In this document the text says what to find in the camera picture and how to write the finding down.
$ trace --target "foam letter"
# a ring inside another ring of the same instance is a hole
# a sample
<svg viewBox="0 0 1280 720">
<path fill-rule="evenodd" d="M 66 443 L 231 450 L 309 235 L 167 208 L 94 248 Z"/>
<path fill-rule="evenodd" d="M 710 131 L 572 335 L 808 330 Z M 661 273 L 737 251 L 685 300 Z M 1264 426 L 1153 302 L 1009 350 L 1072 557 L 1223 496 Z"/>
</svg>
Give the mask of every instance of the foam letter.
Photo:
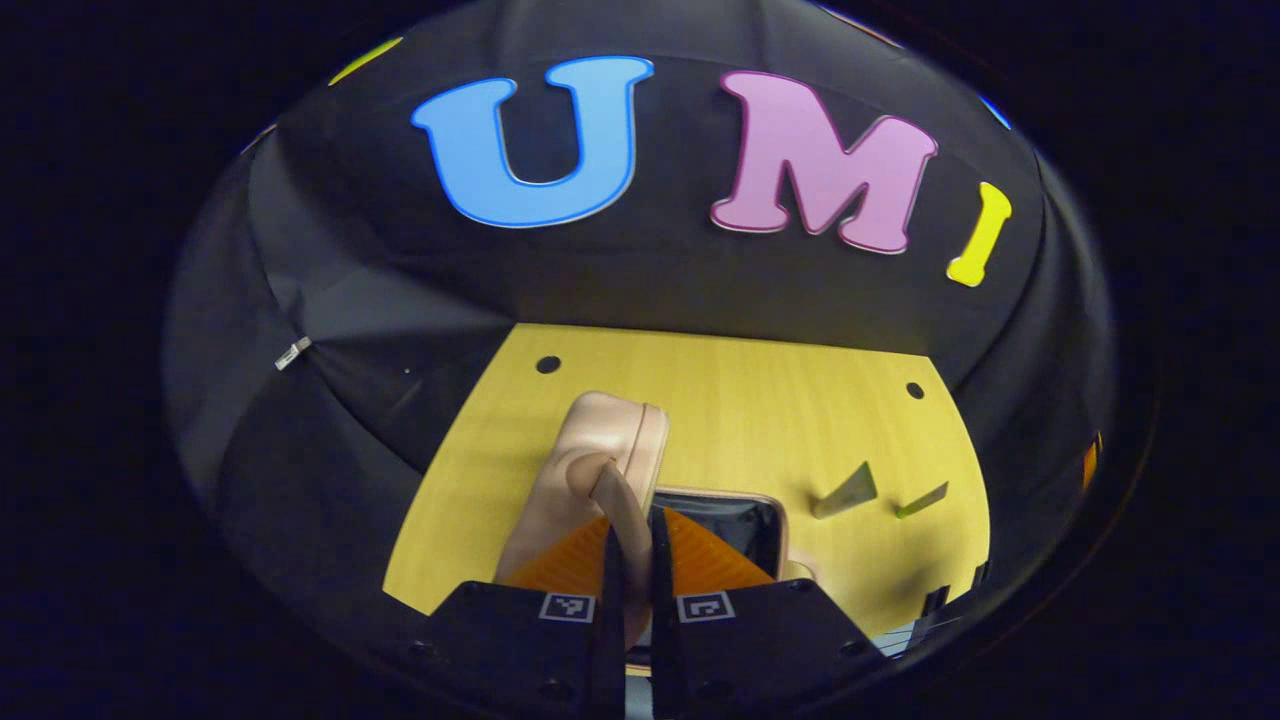
<svg viewBox="0 0 1280 720">
<path fill-rule="evenodd" d="M 938 152 L 928 133 L 883 117 L 845 150 L 809 86 L 756 72 L 727 73 L 721 86 L 742 101 L 744 127 L 733 195 L 712 206 L 716 224 L 746 232 L 787 227 L 788 214 L 778 204 L 787 170 L 810 234 L 831 227 L 865 192 L 858 214 L 840 223 L 840 237 L 873 252 L 906 250 L 906 223 L 924 164 Z"/>
<path fill-rule="evenodd" d="M 515 95 L 507 78 L 465 85 L 421 104 L 411 122 L 431 138 L 435 169 L 449 202 L 488 225 L 535 228 L 570 223 L 617 200 L 635 173 L 631 95 L 653 74 L 643 58 L 603 56 L 561 63 L 547 82 L 573 95 L 577 168 L 548 183 L 515 177 L 507 163 L 499 106 Z"/>
<path fill-rule="evenodd" d="M 978 195 L 982 196 L 978 224 L 974 225 L 964 252 L 947 265 L 947 277 L 969 287 L 978 287 L 987 277 L 987 259 L 996 249 L 1000 228 L 1005 227 L 1005 220 L 1014 214 L 1009 197 L 989 182 L 978 183 Z"/>
</svg>

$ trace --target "label tag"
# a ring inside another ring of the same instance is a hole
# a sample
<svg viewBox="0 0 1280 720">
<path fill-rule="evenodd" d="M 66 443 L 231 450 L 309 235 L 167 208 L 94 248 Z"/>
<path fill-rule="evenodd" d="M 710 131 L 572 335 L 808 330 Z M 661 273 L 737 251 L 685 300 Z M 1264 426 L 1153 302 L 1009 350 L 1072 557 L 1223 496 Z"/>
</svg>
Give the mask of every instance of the label tag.
<svg viewBox="0 0 1280 720">
<path fill-rule="evenodd" d="M 733 618 L 733 605 L 724 591 L 676 597 L 681 623 L 709 623 Z"/>
<path fill-rule="evenodd" d="M 589 594 L 547 593 L 539 620 L 558 623 L 590 623 L 595 619 L 595 598 Z"/>
</svg>

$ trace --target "yellow wooden surface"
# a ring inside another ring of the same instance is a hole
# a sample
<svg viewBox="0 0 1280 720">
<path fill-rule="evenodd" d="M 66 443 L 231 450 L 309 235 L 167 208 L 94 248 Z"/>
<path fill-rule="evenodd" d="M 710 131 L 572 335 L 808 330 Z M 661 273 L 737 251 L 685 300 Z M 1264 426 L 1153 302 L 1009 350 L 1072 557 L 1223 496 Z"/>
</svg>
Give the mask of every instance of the yellow wooden surface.
<svg viewBox="0 0 1280 720">
<path fill-rule="evenodd" d="M 540 374 L 554 355 L 558 370 Z M 918 383 L 924 397 L 906 391 Z M 787 510 L 788 556 L 874 637 L 919 616 L 924 596 L 964 594 L 987 560 L 978 459 L 928 357 L 838 347 L 517 325 L 436 452 L 383 589 L 433 612 L 462 582 L 493 577 L 570 404 L 599 389 L 671 415 L 658 478 L 742 491 Z M 812 502 L 870 462 L 876 500 L 815 520 Z M 947 497 L 895 509 L 950 482 Z"/>
</svg>

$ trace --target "pink letter m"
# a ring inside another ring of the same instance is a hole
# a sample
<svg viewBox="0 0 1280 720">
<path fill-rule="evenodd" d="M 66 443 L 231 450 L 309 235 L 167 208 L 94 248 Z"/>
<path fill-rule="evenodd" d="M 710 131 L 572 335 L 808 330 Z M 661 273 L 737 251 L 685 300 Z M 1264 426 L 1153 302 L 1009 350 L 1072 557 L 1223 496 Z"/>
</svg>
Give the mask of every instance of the pink letter m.
<svg viewBox="0 0 1280 720">
<path fill-rule="evenodd" d="M 840 223 L 855 247 L 896 255 L 908 245 L 906 223 L 938 143 L 906 120 L 883 117 L 845 150 L 827 109 L 809 86 L 756 72 L 732 72 L 721 86 L 742 101 L 742 151 L 733 195 L 712 206 L 723 228 L 776 232 L 788 214 L 778 204 L 783 168 L 810 234 L 831 227 L 860 192 L 858 214 Z"/>
</svg>

